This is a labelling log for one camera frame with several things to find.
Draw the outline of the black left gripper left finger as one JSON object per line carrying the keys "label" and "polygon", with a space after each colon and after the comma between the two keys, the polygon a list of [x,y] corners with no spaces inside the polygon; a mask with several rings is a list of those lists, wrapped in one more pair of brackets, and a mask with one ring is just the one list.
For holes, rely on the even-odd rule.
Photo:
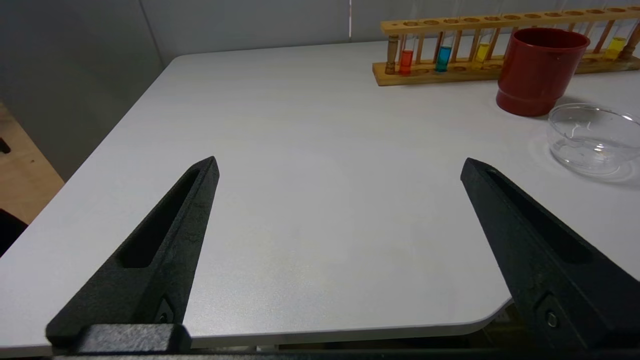
{"label": "black left gripper left finger", "polygon": [[186,314],[220,172],[192,164],[46,326],[55,347],[94,325],[180,324]]}

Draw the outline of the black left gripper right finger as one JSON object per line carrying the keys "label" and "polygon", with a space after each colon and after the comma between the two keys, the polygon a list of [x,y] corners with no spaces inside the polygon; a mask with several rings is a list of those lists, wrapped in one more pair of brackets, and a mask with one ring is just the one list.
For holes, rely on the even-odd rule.
{"label": "black left gripper right finger", "polygon": [[461,182],[525,325],[549,349],[639,350],[639,281],[498,169]]}

